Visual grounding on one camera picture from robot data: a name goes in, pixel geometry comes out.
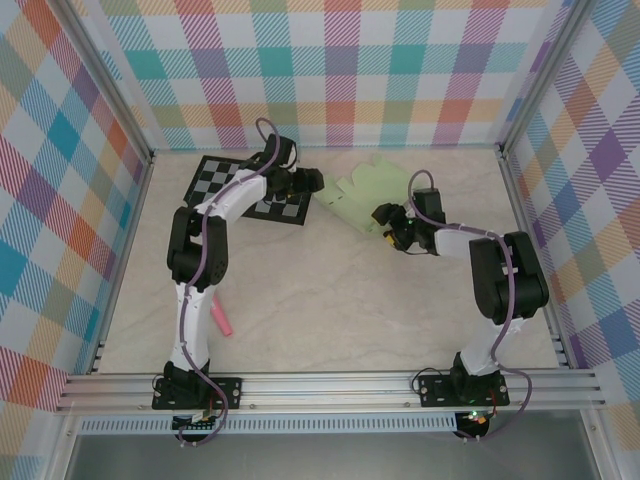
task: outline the grey floor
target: grey floor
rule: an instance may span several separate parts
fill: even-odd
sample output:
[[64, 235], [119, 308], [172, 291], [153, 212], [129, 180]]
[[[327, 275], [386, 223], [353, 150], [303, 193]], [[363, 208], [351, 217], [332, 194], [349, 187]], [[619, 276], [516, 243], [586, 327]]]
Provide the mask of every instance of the grey floor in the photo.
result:
[[[496, 420], [504, 421], [507, 414]], [[532, 412], [503, 435], [223, 435], [180, 448], [171, 436], [80, 437], [67, 480], [516, 480], [599, 478], [578, 412]]]

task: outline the colorful plaid backdrop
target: colorful plaid backdrop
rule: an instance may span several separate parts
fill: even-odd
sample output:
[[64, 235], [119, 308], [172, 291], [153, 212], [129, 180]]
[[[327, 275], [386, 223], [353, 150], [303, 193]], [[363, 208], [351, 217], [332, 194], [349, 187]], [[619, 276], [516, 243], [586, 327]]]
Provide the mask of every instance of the colorful plaid backdrop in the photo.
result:
[[638, 0], [599, 2], [515, 153], [562, 323], [640, 478]]
[[142, 165], [45, 0], [0, 2], [2, 479], [33, 478], [48, 453], [50, 412], [97, 333]]
[[259, 146], [261, 115], [303, 145], [492, 144], [570, 2], [74, 3], [150, 142], [192, 149]]

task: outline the black mounting plate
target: black mounting plate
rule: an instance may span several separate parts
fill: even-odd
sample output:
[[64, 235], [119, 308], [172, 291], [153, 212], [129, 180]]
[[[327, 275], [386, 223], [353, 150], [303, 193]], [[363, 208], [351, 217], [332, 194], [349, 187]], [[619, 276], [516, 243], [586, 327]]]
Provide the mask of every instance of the black mounting plate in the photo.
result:
[[[497, 376], [493, 387], [491, 390], [496, 397], [496, 406], [504, 407], [509, 405], [509, 392], [506, 389], [507, 384], [504, 376]], [[468, 403], [460, 402], [453, 388], [451, 377], [447, 374], [420, 375], [418, 377], [418, 392], [420, 394], [420, 405], [422, 407], [493, 406], [493, 399], [490, 395], [478, 396]]]
[[[240, 399], [242, 397], [242, 378], [239, 377], [209, 377], [213, 383], [218, 385], [224, 394], [227, 396], [229, 403], [229, 410], [237, 410], [240, 408]], [[179, 405], [178, 402], [170, 403], [165, 396], [157, 394], [157, 391], [164, 391], [165, 385], [163, 382], [167, 382], [163, 377], [159, 377], [156, 380], [155, 390], [156, 394], [153, 396], [151, 402], [151, 408], [153, 410], [205, 410], [209, 408], [208, 400], [201, 405]], [[217, 395], [214, 397], [213, 402], [214, 410], [220, 410], [223, 407], [222, 399]]]

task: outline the black and white checkerboard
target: black and white checkerboard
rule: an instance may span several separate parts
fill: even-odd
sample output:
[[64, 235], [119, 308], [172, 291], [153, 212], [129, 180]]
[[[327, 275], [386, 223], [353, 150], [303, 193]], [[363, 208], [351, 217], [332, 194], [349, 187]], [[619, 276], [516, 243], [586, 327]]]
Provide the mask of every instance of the black and white checkerboard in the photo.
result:
[[[198, 165], [196, 174], [191, 180], [191, 185], [184, 195], [184, 201], [190, 207], [208, 200], [235, 175], [238, 167], [244, 160], [231, 158], [211, 157], [204, 155]], [[276, 200], [275, 198], [259, 201], [244, 213], [244, 217], [258, 218], [260, 220], [270, 220], [272, 222], [291, 223], [294, 225], [304, 225], [309, 208], [311, 194], [297, 195], [287, 200]]]

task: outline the pink marker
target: pink marker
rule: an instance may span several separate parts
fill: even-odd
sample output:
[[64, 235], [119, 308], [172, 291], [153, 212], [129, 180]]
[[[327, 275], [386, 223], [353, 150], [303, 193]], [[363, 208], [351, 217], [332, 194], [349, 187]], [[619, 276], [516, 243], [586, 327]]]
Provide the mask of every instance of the pink marker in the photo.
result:
[[215, 293], [213, 294], [213, 301], [211, 302], [211, 316], [216, 321], [218, 328], [225, 337], [228, 337], [233, 333], [231, 324], [229, 323], [229, 320], [227, 320], [227, 315], [224, 313], [224, 310], [222, 310], [220, 300], [218, 300], [218, 296]]

